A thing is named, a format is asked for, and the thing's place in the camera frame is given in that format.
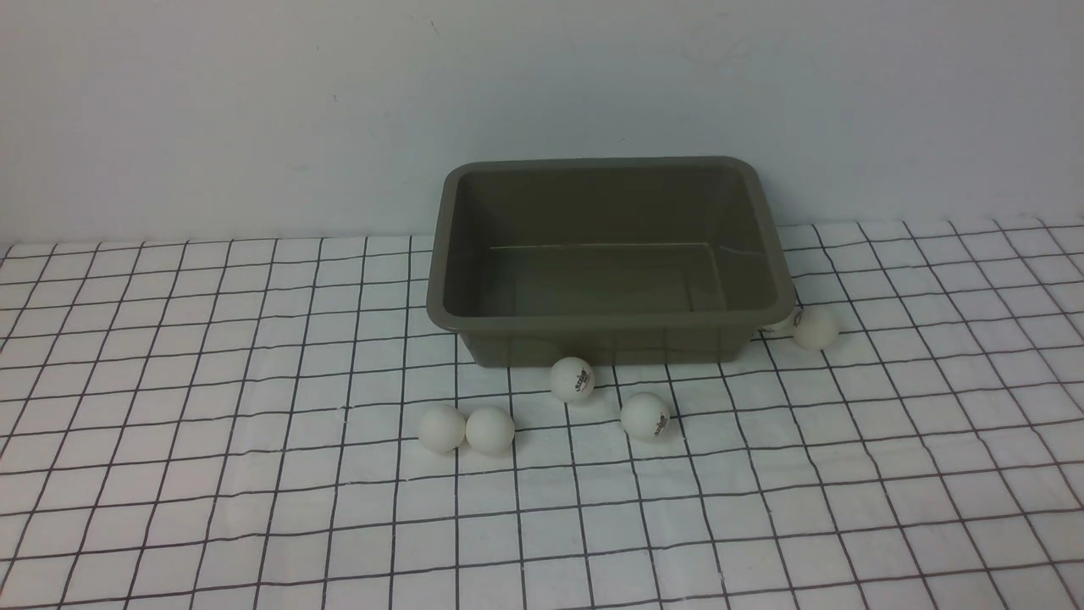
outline white ping pong ball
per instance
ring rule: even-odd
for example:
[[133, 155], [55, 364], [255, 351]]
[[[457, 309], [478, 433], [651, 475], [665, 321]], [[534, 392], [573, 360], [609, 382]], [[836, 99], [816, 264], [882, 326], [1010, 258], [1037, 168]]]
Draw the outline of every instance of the white ping pong ball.
[[579, 403], [594, 389], [595, 372], [580, 359], [562, 359], [550, 369], [550, 391], [562, 403]]
[[504, 453], [515, 437], [515, 423], [496, 407], [478, 410], [467, 418], [467, 443], [482, 454]]
[[795, 316], [795, 343], [806, 350], [824, 350], [839, 337], [839, 325], [824, 304], [814, 304]]
[[417, 439], [430, 452], [447, 454], [460, 446], [466, 430], [463, 414], [451, 405], [437, 405], [422, 416]]
[[775, 324], [760, 327], [761, 333], [767, 336], [783, 335], [785, 332], [790, 330], [790, 328], [793, 326], [795, 314], [797, 313], [798, 310], [791, 310], [790, 313], [787, 314], [786, 319], [783, 319], [782, 321]]
[[636, 394], [621, 407], [621, 427], [629, 437], [650, 441], [670, 425], [670, 405], [655, 394]]

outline plastic tub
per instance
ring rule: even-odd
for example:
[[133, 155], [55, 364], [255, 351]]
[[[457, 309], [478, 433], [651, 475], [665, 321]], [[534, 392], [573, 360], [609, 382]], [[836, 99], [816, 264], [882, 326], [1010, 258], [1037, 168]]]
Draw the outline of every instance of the plastic tub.
[[481, 366], [727, 361], [793, 307], [739, 159], [475, 163], [444, 182], [426, 309]]

